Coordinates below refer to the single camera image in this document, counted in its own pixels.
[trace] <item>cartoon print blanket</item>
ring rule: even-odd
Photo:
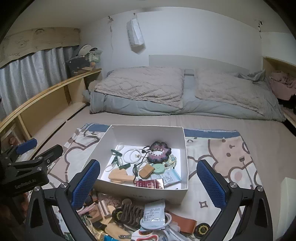
[[[69,182],[80,172],[109,126],[86,124],[77,129],[64,145],[64,154],[49,169],[50,182],[43,188],[58,187],[62,181]],[[262,185],[247,145],[237,131],[206,131],[184,129],[189,169],[188,192],[180,205],[166,203],[171,212],[191,218],[197,223],[212,225],[220,209],[214,207],[196,175],[197,162],[205,159],[227,182],[236,182],[241,188],[254,189]],[[224,240],[232,238],[240,221],[241,207]]]

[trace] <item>black cord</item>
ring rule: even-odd
[[[137,175],[137,174],[138,174],[138,170],[136,171],[137,166],[138,166],[138,165],[141,165],[141,164],[143,163],[144,158],[146,157],[146,155],[148,154],[148,151],[150,150],[150,146],[145,146],[145,147],[143,147],[143,149],[145,149],[145,148],[147,148],[147,147],[149,147],[149,149],[146,151],[146,154],[145,154],[144,157],[142,158],[142,161],[141,161],[139,164],[134,164],[134,166],[133,166],[133,174],[135,175],[135,178],[133,179],[133,183],[134,183],[134,184],[136,184],[135,180],[136,180],[136,177],[138,176],[138,175]]]

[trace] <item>white box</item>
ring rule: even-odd
[[[181,177],[181,183],[165,189],[151,189],[136,187],[133,183],[128,182],[123,184],[110,182],[109,172],[106,172],[105,168],[114,158],[111,149],[115,150],[117,145],[124,145],[126,149],[143,148],[150,146],[155,141],[165,142],[172,149],[172,154],[177,158],[175,170]],[[187,153],[182,127],[112,125],[100,139],[85,166],[91,159],[98,160],[100,163],[101,172],[94,188],[103,193],[113,193],[148,202],[165,199],[171,203],[179,204],[188,190]],[[127,169],[128,175],[132,175],[132,167],[133,164]]]

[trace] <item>red packet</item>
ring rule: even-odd
[[[163,179],[142,180],[136,181],[137,187],[164,189]]]

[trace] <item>scissors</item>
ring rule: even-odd
[[[131,239],[134,241],[142,241],[142,240],[153,240],[158,241],[159,236],[154,234],[152,231],[140,231],[139,229],[133,232],[130,235],[118,235],[120,239]]]

